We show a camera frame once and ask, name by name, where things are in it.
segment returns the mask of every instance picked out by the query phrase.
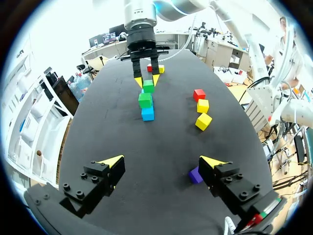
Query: green cube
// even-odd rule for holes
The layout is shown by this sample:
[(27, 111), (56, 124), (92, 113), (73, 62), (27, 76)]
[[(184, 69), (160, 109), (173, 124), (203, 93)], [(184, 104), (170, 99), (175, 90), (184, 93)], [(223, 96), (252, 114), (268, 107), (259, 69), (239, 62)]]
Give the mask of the green cube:
[(145, 93), (153, 93), (155, 91), (155, 86), (152, 80), (143, 81), (143, 90)]
[(140, 93), (138, 101), (142, 109), (150, 108), (152, 105), (151, 93)]

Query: red cube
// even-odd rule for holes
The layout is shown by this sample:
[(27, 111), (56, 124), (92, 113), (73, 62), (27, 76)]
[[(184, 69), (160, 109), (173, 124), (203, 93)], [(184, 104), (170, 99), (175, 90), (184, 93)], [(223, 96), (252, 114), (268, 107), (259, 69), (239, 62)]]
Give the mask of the red cube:
[(152, 65), (151, 64), (148, 64), (147, 70), (148, 70), (148, 72), (152, 72)]
[(198, 101), (199, 99), (205, 99), (205, 93), (202, 89), (194, 90), (194, 99)]

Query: black table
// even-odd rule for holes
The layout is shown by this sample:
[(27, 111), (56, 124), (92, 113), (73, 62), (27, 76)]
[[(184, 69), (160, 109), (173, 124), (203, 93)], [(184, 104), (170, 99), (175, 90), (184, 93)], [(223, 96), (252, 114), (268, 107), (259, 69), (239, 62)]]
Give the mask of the black table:
[[(148, 63), (141, 60), (144, 79)], [(200, 155), (233, 161), (248, 179), (261, 184), (261, 193), (268, 192), (271, 176), (262, 146), (242, 107), (206, 64), (187, 50), (160, 64), (165, 74), (153, 93), (151, 122), (141, 118), (141, 89), (131, 62), (109, 61), (103, 67), (74, 116), (60, 185), (79, 177), (91, 160), (123, 154), (124, 176), (111, 197), (103, 198), (84, 220), (120, 235), (223, 234), (225, 216), (235, 224), (239, 217), (205, 183), (193, 185), (188, 172)], [(210, 104), (213, 120), (204, 132), (195, 126), (200, 114), (194, 89), (203, 89)]]

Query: purple cube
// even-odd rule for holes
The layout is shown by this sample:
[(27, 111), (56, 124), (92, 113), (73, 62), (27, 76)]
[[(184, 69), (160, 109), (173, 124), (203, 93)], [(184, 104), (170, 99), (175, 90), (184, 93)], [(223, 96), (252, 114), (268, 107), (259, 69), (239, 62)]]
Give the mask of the purple cube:
[(198, 184), (198, 183), (201, 183), (203, 181), (202, 177), (200, 176), (199, 172), (199, 167), (196, 167), (195, 169), (193, 169), (192, 171), (190, 171), (188, 173), (191, 181), (194, 183), (194, 184)]

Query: black mount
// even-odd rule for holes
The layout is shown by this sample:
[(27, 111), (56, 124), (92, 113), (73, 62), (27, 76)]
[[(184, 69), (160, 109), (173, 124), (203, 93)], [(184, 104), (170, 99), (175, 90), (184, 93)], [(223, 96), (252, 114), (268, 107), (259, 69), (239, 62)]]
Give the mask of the black mount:
[(48, 234), (111, 234), (81, 218), (90, 214), (104, 196), (111, 195), (124, 172), (124, 157), (111, 167), (92, 161), (75, 181), (60, 186), (60, 191), (49, 183), (43, 187), (37, 184), (24, 197)]
[(156, 47), (156, 36), (153, 27), (148, 24), (139, 24), (128, 31), (127, 47), (129, 56), (124, 56), (121, 61), (131, 59), (133, 63), (134, 78), (141, 77), (140, 59), (151, 58), (152, 75), (159, 74), (158, 56), (168, 54), (168, 51), (158, 51)]
[(219, 196), (230, 211), (242, 219), (235, 232), (263, 231), (287, 201), (279, 198), (274, 190), (261, 195), (262, 186), (247, 180), (233, 162), (212, 168), (200, 157), (199, 174), (213, 196)]

